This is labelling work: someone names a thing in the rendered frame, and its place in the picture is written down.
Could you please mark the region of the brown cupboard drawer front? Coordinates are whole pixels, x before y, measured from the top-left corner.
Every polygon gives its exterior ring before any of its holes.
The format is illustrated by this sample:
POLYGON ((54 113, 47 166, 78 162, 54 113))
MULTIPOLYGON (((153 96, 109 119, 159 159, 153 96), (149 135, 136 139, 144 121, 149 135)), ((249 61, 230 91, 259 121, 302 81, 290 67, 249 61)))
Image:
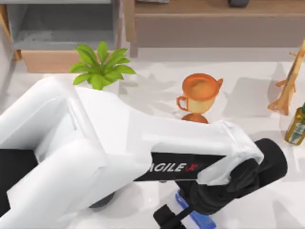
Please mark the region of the brown cupboard drawer front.
POLYGON ((140 18, 140 47, 297 47, 305 39, 305 18, 140 18))

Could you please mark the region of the green leafy plant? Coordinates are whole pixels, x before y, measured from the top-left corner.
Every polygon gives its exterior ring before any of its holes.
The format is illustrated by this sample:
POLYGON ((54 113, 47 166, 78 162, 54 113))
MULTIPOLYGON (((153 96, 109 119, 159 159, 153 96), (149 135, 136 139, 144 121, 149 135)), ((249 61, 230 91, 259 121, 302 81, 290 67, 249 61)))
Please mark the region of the green leafy plant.
POLYGON ((97 51, 86 44, 78 44, 75 50, 80 61, 69 68, 69 73, 78 74, 73 85, 87 82, 93 89, 102 91, 104 87, 123 80, 125 74, 136 74, 136 71, 128 66, 130 60, 125 55, 127 48, 109 52, 106 42, 101 41, 97 51))

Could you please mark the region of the wooden cupboard frame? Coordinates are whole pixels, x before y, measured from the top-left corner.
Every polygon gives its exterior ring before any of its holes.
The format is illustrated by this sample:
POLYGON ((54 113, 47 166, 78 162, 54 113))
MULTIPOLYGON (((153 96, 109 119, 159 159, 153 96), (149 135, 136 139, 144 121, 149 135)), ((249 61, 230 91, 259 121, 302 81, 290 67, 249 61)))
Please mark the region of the wooden cupboard frame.
MULTIPOLYGON (((4 33, 9 41, 9 44, 12 45, 6 4, 0 4, 0 24, 4 28, 4 33)), ((13 57, 14 61, 20 61, 22 59, 21 50, 13 50, 13 57)))

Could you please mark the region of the wooden branched stand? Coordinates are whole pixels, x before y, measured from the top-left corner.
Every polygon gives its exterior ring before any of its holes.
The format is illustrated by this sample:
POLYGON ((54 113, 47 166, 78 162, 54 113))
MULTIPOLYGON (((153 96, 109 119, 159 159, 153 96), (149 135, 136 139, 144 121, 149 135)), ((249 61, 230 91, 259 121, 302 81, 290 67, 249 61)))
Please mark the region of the wooden branched stand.
POLYGON ((277 87, 283 87, 282 92, 277 100, 268 105, 268 109, 272 111, 279 111, 283 115, 289 115, 289 106, 293 94, 296 92, 295 81, 298 77, 299 71, 303 59, 305 57, 305 39, 303 40, 298 53, 289 53, 294 56, 294 62, 288 72, 288 75, 285 80, 277 82, 275 85, 277 87))

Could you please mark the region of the bronze trophy cup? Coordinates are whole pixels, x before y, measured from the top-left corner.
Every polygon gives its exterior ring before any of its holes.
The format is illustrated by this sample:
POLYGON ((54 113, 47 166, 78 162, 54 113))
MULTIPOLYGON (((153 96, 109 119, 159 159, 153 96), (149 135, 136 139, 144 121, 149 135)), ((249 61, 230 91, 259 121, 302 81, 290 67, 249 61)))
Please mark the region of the bronze trophy cup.
POLYGON ((189 113, 182 120, 208 124, 203 114, 214 104, 223 81, 204 73, 187 76, 182 83, 183 95, 176 98, 177 106, 189 113))

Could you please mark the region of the blue stapler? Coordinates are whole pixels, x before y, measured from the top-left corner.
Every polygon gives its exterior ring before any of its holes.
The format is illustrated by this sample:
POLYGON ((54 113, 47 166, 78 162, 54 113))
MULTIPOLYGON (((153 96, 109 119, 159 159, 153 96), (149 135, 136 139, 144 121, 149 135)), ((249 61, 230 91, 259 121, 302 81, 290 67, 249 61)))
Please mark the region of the blue stapler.
MULTIPOLYGON (((183 208, 186 209, 189 207, 188 203, 185 201, 185 199, 181 195, 181 191, 178 190, 175 194, 176 201, 178 204, 183 208)), ((194 221, 194 223, 197 225, 199 229, 216 229, 215 222, 206 215, 202 215, 196 211, 193 211, 189 214, 191 219, 194 221)))

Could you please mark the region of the wooden open shelf cupboard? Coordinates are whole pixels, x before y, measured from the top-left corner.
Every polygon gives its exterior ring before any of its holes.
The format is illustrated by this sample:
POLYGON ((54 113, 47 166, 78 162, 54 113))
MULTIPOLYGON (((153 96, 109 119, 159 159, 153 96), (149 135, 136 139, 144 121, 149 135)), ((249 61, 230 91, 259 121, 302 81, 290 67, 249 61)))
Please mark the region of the wooden open shelf cupboard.
MULTIPOLYGON (((122 3, 125 36, 130 44, 131 57, 137 57, 138 50, 141 48, 136 43, 136 23, 140 18, 305 18, 305 0, 169 0, 168 3, 122 0, 122 3)), ((290 47, 203 49, 240 51, 281 48, 290 47)))

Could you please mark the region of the olive green bottle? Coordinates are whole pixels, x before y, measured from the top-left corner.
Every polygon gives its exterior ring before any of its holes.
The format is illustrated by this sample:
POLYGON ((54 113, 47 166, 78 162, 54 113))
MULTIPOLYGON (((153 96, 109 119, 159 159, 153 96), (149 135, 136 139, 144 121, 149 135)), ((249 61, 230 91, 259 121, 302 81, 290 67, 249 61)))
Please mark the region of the olive green bottle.
POLYGON ((297 108, 295 115, 285 133, 285 141, 300 145, 305 138, 305 103, 297 108))

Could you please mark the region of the pale wooden drawer front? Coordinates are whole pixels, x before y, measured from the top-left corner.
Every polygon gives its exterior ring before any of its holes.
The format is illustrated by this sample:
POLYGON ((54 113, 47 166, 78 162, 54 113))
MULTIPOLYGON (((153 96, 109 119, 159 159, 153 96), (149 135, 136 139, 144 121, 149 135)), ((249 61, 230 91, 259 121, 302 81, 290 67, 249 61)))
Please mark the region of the pale wooden drawer front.
POLYGON ((71 73, 70 68, 79 64, 80 56, 76 50, 21 50, 22 58, 30 73, 71 73))

